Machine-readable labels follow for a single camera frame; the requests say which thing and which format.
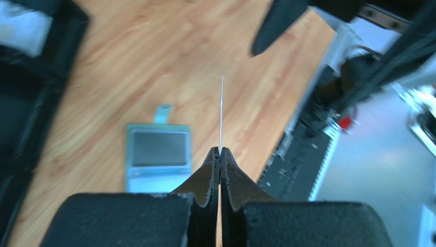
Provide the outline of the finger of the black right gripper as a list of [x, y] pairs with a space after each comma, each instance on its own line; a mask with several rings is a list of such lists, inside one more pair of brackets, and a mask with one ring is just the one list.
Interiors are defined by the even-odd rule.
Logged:
[[309, 3], [307, 0], [274, 0], [252, 42], [251, 54], [257, 56], [265, 52], [306, 12]]

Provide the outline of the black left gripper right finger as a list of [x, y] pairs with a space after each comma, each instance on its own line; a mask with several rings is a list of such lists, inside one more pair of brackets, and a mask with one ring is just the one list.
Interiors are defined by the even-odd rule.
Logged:
[[391, 246], [376, 211], [358, 202], [283, 202], [220, 156], [223, 246]]

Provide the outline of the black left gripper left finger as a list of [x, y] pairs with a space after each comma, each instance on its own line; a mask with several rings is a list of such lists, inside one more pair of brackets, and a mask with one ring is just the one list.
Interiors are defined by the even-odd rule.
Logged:
[[77, 193], [56, 212], [41, 246], [215, 246], [220, 156], [170, 193]]

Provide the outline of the teal leather card holder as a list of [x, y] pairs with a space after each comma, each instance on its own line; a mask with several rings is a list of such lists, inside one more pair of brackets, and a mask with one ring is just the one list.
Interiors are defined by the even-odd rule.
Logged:
[[192, 174], [190, 127], [168, 123], [172, 105], [156, 108], [152, 123], [126, 127], [124, 189], [170, 193]]

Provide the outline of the thin card seen edge-on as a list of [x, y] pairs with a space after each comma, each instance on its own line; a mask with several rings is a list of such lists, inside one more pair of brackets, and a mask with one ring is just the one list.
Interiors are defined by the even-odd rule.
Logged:
[[222, 153], [222, 133], [223, 133], [223, 93], [224, 93], [224, 75], [221, 77], [221, 90], [220, 90], [220, 122], [219, 122], [219, 154]]

